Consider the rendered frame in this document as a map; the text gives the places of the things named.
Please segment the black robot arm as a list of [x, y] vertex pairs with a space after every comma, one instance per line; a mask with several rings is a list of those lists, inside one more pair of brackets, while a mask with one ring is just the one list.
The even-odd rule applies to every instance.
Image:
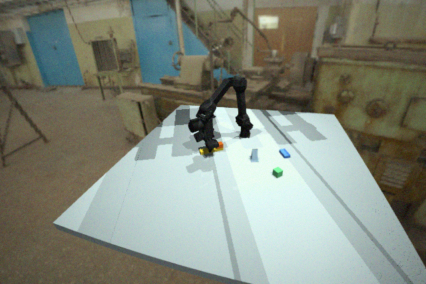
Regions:
[[[236, 116], [236, 123], [241, 126], [240, 137], [250, 138], [250, 130], [254, 125], [250, 122], [250, 117], [246, 112], [245, 90], [247, 88], [247, 79], [240, 76], [224, 78], [213, 95], [200, 105], [196, 114], [197, 118], [191, 119], [188, 123], [188, 128], [191, 133], [202, 130], [203, 128], [209, 129], [213, 127], [212, 119], [216, 117], [213, 115], [216, 110], [216, 106], [231, 86], [233, 86], [234, 90], [236, 91], [238, 103], [238, 115]], [[205, 116], [201, 114], [204, 114]], [[203, 133], [203, 131], [195, 133], [194, 138], [197, 142], [200, 142], [203, 139], [207, 140], [206, 133]]]

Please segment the green cube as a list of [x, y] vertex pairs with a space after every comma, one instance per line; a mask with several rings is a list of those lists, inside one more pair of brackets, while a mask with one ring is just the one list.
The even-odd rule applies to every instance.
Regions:
[[274, 177], [280, 178], [280, 177], [282, 177], [282, 174], [283, 174], [283, 170], [280, 169], [279, 167], [273, 169]]

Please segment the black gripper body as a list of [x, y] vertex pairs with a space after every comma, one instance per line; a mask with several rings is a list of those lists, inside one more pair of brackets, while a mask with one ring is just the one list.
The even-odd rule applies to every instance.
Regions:
[[203, 128], [202, 130], [199, 130], [199, 131], [203, 131], [203, 133], [204, 132], [206, 133], [206, 136], [207, 136], [206, 147], [207, 147], [207, 149], [213, 149], [213, 148], [219, 147], [218, 141], [215, 140], [215, 139], [212, 139], [212, 138], [214, 138], [214, 135], [213, 135], [214, 128], [213, 127], [209, 128], [209, 129]]

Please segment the yellow bar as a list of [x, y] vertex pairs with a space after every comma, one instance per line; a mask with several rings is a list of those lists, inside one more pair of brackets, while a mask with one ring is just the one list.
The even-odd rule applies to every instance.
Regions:
[[209, 152], [207, 148], [200, 149], [200, 154], [203, 155], [203, 154], [209, 154], [209, 153], [212, 153], [212, 152], [217, 152], [217, 151], [224, 150], [223, 143], [222, 142], [218, 142], [218, 143], [219, 143], [219, 147], [218, 148], [213, 148], [211, 152]]

